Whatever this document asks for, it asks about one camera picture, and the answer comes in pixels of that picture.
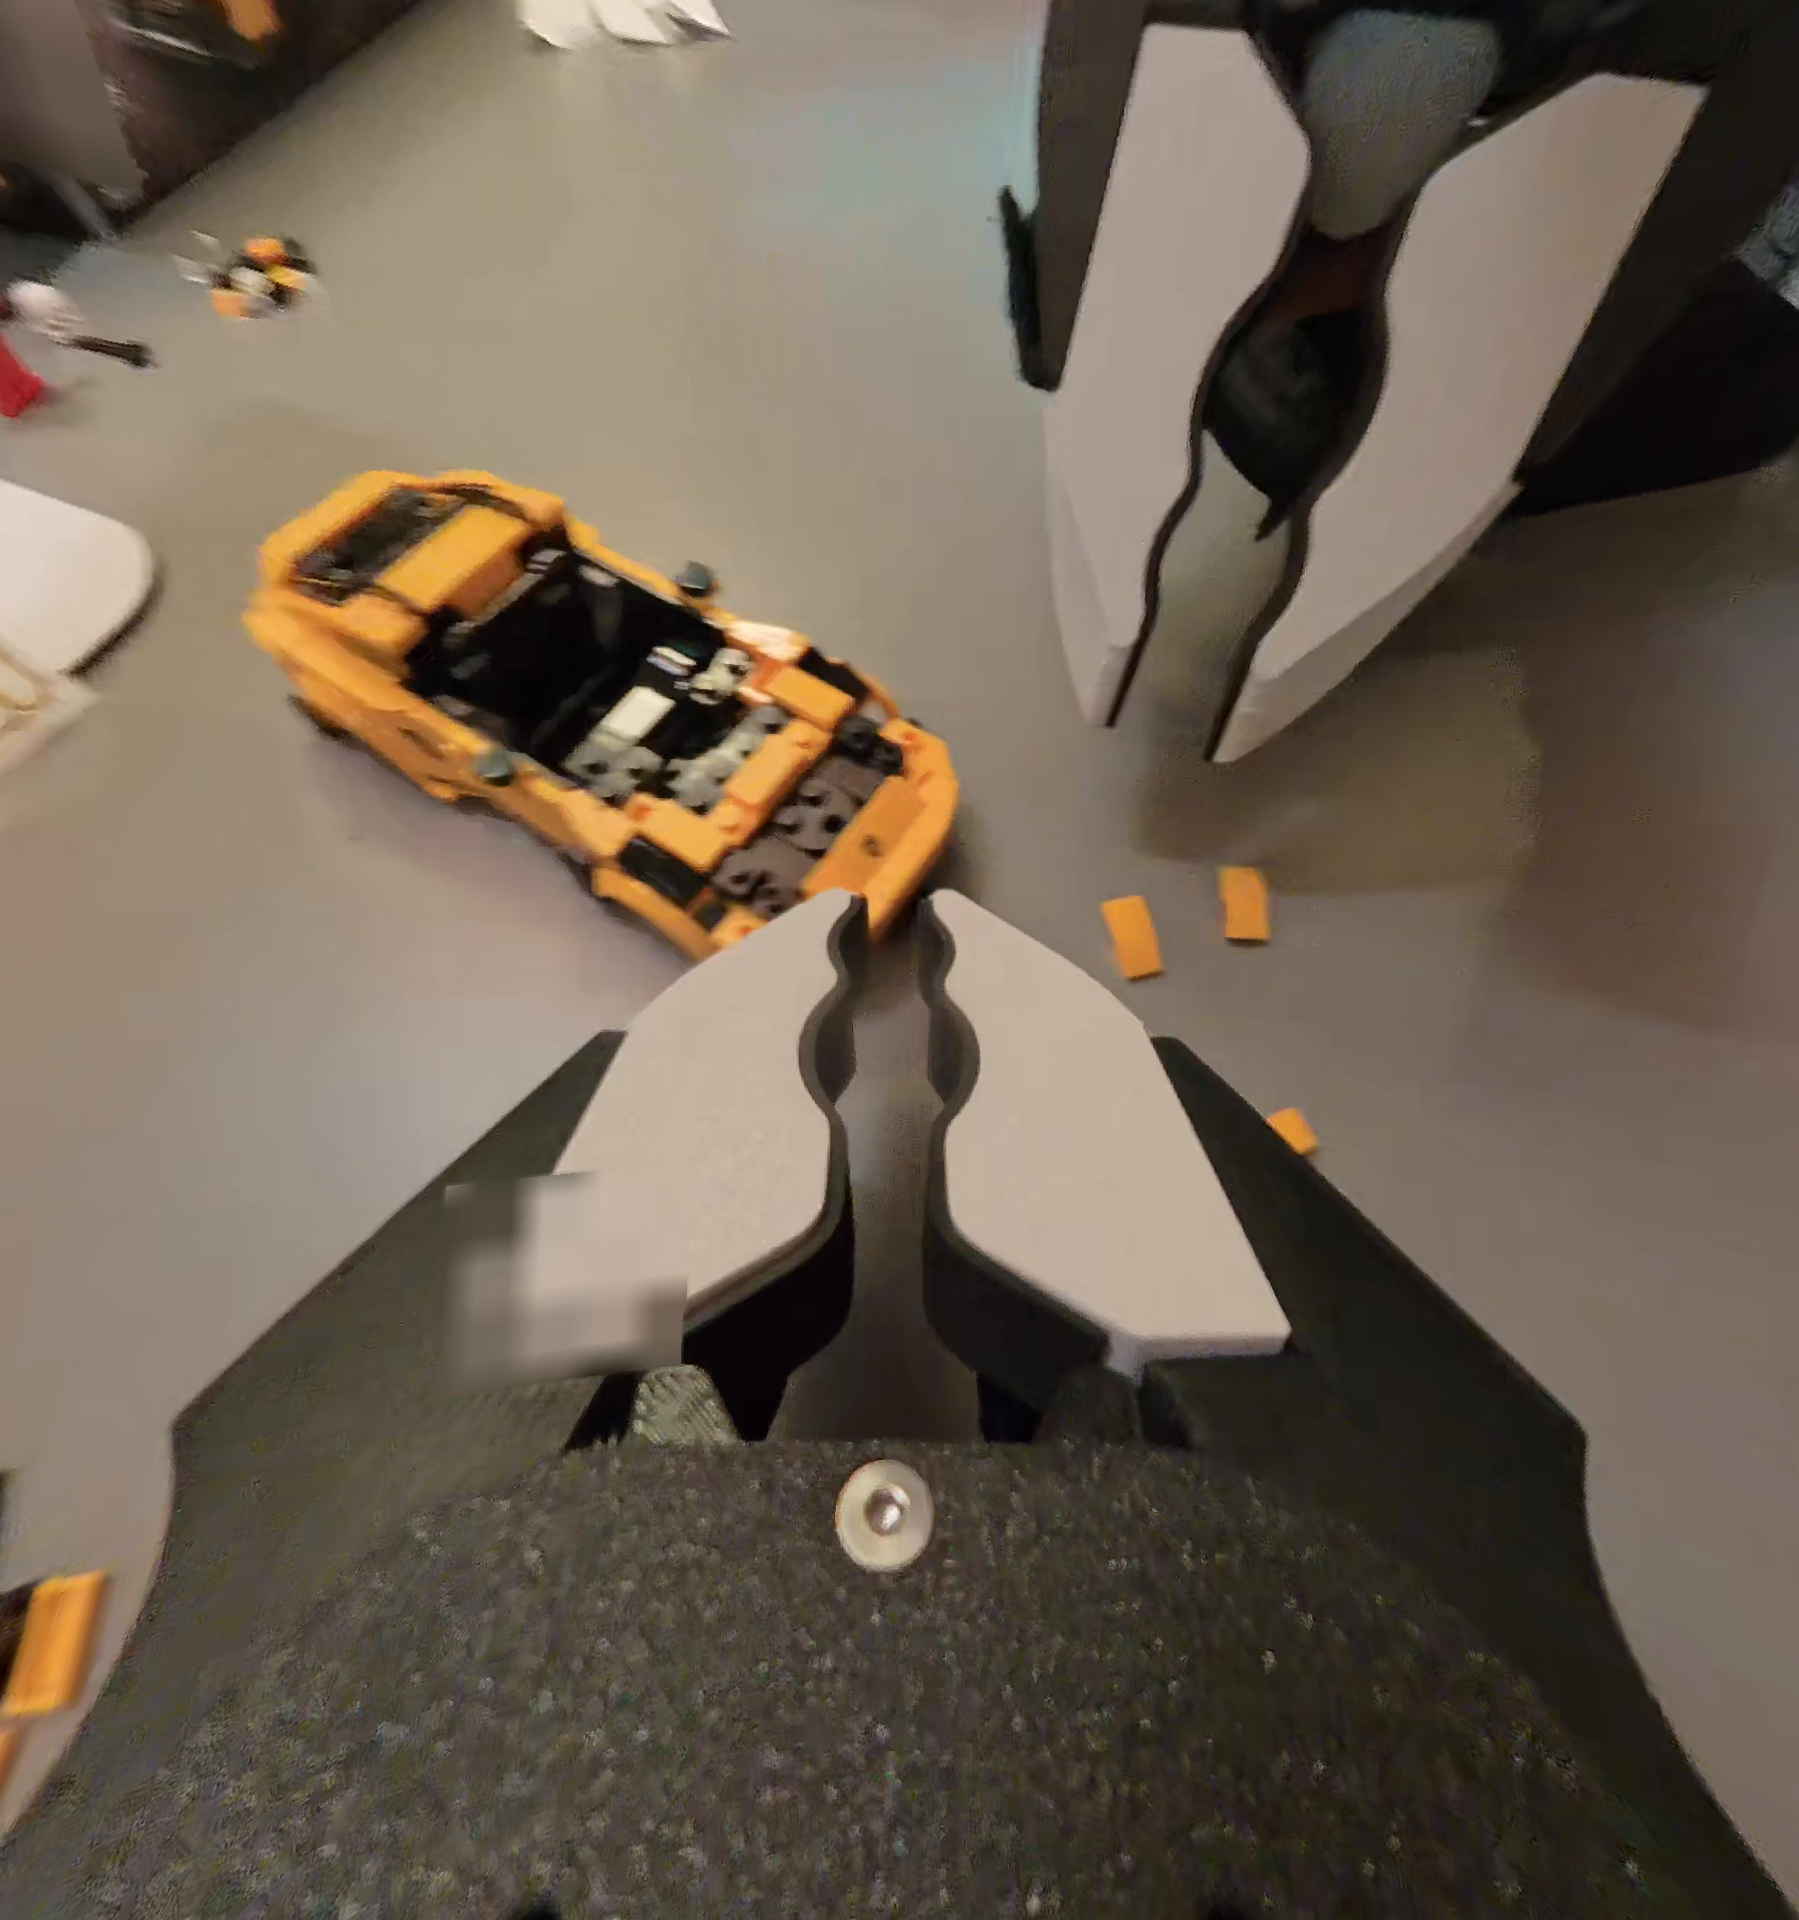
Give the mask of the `white rounded paper sheet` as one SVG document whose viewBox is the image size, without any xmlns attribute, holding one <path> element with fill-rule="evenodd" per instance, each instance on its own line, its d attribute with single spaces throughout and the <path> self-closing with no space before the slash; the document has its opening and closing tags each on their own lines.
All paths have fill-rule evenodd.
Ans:
<svg viewBox="0 0 1799 1920">
<path fill-rule="evenodd" d="M 136 527 L 0 480 L 0 645 L 82 676 L 144 618 L 156 555 Z"/>
</svg>

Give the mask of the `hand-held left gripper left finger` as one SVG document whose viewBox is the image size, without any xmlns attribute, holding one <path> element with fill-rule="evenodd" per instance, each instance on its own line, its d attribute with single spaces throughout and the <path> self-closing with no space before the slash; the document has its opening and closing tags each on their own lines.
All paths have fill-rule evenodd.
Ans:
<svg viewBox="0 0 1799 1920">
<path fill-rule="evenodd" d="M 678 1308 L 670 1362 L 768 1432 L 856 1290 L 850 1145 L 864 900 L 818 897 L 700 964 L 624 1031 L 556 1166 L 582 1246 Z"/>
</svg>

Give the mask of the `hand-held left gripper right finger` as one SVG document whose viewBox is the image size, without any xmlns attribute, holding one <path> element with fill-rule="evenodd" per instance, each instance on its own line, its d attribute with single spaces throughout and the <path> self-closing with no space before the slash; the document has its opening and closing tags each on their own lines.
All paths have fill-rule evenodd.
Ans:
<svg viewBox="0 0 1799 1920">
<path fill-rule="evenodd" d="M 1291 1322 L 1142 1019 L 974 897 L 918 914 L 922 1298 L 982 1432 L 1036 1432 L 1080 1371 L 1267 1360 Z"/>
</svg>

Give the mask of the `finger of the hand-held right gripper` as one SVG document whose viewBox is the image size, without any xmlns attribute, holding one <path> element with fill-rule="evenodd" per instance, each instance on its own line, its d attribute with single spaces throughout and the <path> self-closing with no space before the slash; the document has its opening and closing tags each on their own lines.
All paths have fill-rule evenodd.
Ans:
<svg viewBox="0 0 1799 1920">
<path fill-rule="evenodd" d="M 1441 162 L 1401 219 L 1341 440 L 1295 502 L 1287 574 L 1241 641 L 1205 758 L 1305 716 L 1463 559 L 1631 249 L 1707 87 L 1567 82 Z"/>
<path fill-rule="evenodd" d="M 1110 728 L 1199 483 L 1199 409 L 1229 328 L 1285 263 L 1305 132 L 1247 30 L 1150 21 L 1112 149 L 1064 372 L 1044 409 L 1056 629 Z"/>
</svg>

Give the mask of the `small heap of mixed lego pieces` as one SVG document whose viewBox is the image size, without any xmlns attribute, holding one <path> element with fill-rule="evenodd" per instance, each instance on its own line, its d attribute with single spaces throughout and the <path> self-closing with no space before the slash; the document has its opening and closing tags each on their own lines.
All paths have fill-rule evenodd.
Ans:
<svg viewBox="0 0 1799 1920">
<path fill-rule="evenodd" d="M 176 251 L 178 272 L 204 290 L 224 320 L 250 321 L 304 306 L 320 290 L 310 251 L 278 233 L 254 236 L 240 248 L 192 231 L 192 249 Z"/>
</svg>

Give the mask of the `dark lego set box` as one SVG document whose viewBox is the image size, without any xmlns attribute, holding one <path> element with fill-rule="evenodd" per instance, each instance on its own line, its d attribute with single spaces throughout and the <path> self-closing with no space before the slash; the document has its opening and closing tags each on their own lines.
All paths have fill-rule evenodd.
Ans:
<svg viewBox="0 0 1799 1920">
<path fill-rule="evenodd" d="M 414 2 L 82 2 L 108 97 L 154 206 L 394 26 Z"/>
</svg>

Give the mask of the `white crumpled paper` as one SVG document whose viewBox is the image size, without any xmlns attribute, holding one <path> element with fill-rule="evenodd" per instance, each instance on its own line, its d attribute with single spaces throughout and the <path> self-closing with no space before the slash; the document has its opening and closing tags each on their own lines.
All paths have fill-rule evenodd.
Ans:
<svg viewBox="0 0 1799 1920">
<path fill-rule="evenodd" d="M 730 36 L 716 2 L 516 2 L 514 9 L 536 42 L 560 52 L 606 39 L 654 47 Z"/>
</svg>

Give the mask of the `orange lego car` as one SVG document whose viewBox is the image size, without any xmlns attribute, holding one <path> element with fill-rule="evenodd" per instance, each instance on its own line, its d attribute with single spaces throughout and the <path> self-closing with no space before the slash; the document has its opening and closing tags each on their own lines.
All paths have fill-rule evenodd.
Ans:
<svg viewBox="0 0 1799 1920">
<path fill-rule="evenodd" d="M 346 481 L 262 542 L 244 626 L 322 731 L 694 961 L 828 891 L 880 940 L 954 836 L 952 753 L 886 684 L 488 471 Z"/>
</svg>

